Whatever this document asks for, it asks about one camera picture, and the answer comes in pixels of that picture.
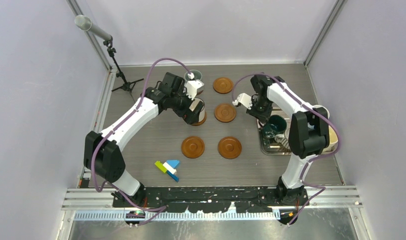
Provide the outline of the dark teal mug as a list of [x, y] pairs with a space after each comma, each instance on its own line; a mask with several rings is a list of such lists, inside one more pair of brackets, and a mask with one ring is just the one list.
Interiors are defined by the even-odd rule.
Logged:
[[262, 126], [261, 133], [265, 139], [273, 139], [278, 134], [283, 134], [287, 129], [287, 121], [280, 115], [272, 115]]

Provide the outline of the ribbed clear glass cup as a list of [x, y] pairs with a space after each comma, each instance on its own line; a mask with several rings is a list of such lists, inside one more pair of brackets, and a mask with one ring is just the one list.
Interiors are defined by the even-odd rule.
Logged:
[[199, 122], [199, 121], [201, 121], [203, 119], [203, 117], [204, 117], [204, 115], [206, 113], [205, 103], [201, 98], [196, 97], [193, 100], [193, 102], [191, 103], [190, 107], [189, 107], [189, 109], [193, 112], [200, 105], [201, 105], [201, 109], [198, 112], [197, 121], [194, 122], [193, 124], [195, 124], [195, 123], [197, 123], [197, 122]]

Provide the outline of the ribbed grey cup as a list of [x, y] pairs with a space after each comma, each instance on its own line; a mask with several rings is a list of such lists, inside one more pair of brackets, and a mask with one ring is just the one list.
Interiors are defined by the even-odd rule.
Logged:
[[274, 136], [275, 142], [281, 144], [284, 148], [289, 149], [289, 133], [290, 130], [286, 129], [283, 133], [277, 134]]

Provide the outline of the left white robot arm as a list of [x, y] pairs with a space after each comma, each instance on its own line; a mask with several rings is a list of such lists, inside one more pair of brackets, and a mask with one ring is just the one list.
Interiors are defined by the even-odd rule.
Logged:
[[186, 124], [199, 123], [204, 117], [204, 101], [197, 98], [201, 80], [186, 80], [167, 72], [155, 87], [148, 87], [121, 118], [101, 132], [85, 137], [83, 165], [125, 193], [132, 207], [144, 202], [143, 185], [126, 169], [122, 152], [132, 137], [161, 112], [171, 109]]

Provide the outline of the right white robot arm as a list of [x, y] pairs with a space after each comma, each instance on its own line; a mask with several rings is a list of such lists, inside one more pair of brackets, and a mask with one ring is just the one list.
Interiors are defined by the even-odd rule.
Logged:
[[330, 143], [328, 112], [324, 107], [313, 107], [305, 103], [278, 78], [264, 73], [250, 79], [256, 93], [251, 97], [247, 114], [267, 124], [273, 104], [289, 117], [288, 144], [291, 150], [288, 166], [278, 179], [274, 197], [282, 205], [290, 205], [303, 195], [306, 170], [311, 161], [320, 156]]

